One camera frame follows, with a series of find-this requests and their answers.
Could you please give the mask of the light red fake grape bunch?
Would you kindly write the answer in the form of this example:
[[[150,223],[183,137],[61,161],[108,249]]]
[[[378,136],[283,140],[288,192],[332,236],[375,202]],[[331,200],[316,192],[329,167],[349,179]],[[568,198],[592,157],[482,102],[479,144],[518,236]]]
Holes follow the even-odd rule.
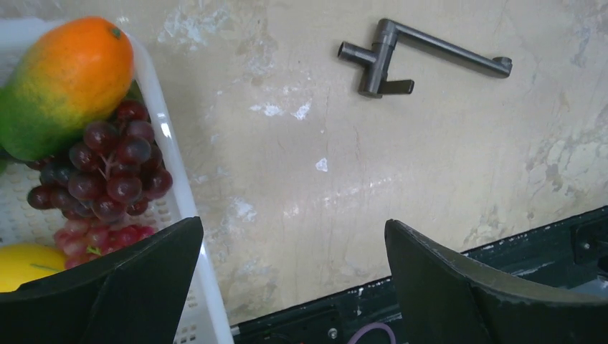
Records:
[[[129,224],[121,228],[83,220],[68,220],[55,232],[54,244],[66,256],[65,269],[129,247],[157,232],[152,226]]]

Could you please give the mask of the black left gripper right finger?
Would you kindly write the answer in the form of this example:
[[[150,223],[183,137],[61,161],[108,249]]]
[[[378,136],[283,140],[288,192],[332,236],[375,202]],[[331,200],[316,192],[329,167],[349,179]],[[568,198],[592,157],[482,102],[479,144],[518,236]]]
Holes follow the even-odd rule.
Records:
[[[409,343],[605,343],[607,299],[532,282],[388,220],[386,253]]]

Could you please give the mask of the yellow fake lemon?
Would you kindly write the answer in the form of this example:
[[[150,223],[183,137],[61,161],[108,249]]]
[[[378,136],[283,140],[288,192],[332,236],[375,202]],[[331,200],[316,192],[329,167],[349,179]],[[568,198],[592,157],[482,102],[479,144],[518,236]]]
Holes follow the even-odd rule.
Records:
[[[64,270],[66,256],[41,244],[21,243],[1,247],[1,292]]]

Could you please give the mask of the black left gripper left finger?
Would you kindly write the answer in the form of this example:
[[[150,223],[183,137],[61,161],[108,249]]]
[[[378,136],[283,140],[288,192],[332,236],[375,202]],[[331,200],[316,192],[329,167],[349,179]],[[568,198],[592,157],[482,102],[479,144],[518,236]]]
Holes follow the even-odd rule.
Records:
[[[199,217],[1,295],[3,343],[171,343],[199,257]]]

